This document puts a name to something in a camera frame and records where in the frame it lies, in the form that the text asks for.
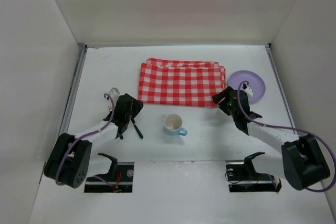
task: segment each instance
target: white cup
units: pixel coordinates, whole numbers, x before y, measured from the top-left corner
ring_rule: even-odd
[[[188,131],[182,128],[182,118],[176,114],[169,114],[163,120],[164,128],[167,134],[186,136]]]

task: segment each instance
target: blue cup handle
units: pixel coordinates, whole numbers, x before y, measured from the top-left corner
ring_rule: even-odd
[[[181,135],[181,136],[187,136],[188,131],[187,131],[185,128],[182,128],[182,127],[181,127],[181,128],[178,130],[178,134]]]

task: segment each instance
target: screw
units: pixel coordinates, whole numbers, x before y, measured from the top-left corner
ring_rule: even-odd
[[[134,171],[133,170],[127,170],[126,175],[128,177],[133,177]]]
[[[233,176],[233,169],[232,168],[230,168],[226,171],[227,171],[227,175],[229,175],[230,177]]]

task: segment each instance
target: red and white checkered cloth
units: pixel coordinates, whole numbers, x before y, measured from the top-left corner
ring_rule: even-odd
[[[213,68],[219,67],[215,61],[186,61],[186,60],[162,60],[149,58],[146,63],[162,67],[194,67],[194,68]]]
[[[225,81],[224,67],[162,67],[142,63],[139,100],[156,104],[216,106],[212,96],[225,89]]]

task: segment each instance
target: white panel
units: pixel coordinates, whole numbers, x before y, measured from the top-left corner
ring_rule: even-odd
[[[229,193],[224,174],[225,162],[136,162],[131,194],[84,194],[43,177],[30,224],[334,223],[323,194],[286,181],[279,194]]]
[[[272,42],[296,0],[56,0],[90,44]]]
[[[78,46],[55,0],[0,0],[0,216],[27,223]]]
[[[335,3],[298,0],[272,50],[297,127],[324,137],[336,152]],[[336,187],[327,197],[336,214]]]

